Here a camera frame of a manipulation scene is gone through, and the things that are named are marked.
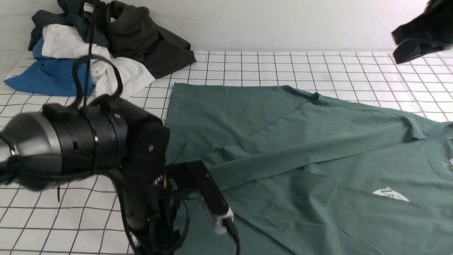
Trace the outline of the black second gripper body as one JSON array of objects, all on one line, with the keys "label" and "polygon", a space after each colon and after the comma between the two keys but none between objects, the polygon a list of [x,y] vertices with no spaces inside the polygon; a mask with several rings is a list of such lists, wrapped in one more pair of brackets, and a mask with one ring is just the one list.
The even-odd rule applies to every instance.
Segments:
[{"label": "black second gripper body", "polygon": [[452,22],[453,1],[430,0],[423,13],[397,27],[391,35],[396,45],[407,41],[429,45],[451,45]]}]

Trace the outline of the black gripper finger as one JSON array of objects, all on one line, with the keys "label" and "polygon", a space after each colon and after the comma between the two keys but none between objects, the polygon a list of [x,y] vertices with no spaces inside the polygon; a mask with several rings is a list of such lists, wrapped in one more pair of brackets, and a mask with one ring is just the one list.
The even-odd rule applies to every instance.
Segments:
[{"label": "black gripper finger", "polygon": [[397,44],[393,51],[396,64],[403,64],[421,58],[425,55],[452,49],[451,42],[437,42],[429,40],[406,39]]}]

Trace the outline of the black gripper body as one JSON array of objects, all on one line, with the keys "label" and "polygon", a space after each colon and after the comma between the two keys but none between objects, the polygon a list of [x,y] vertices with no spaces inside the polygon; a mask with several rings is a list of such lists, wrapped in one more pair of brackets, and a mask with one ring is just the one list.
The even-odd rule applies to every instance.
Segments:
[{"label": "black gripper body", "polygon": [[128,126],[128,151],[115,187],[126,237],[136,255],[173,255],[188,234],[188,206],[165,174],[169,136],[157,117]]}]

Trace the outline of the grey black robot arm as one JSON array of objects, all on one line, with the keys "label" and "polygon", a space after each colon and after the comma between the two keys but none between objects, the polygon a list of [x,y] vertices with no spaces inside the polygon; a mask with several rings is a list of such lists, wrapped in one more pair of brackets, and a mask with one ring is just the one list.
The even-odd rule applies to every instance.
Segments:
[{"label": "grey black robot arm", "polygon": [[68,94],[1,83],[2,255],[451,255],[452,1],[388,53],[189,52],[154,80],[112,60],[110,106],[77,109],[87,54],[57,25]]}]

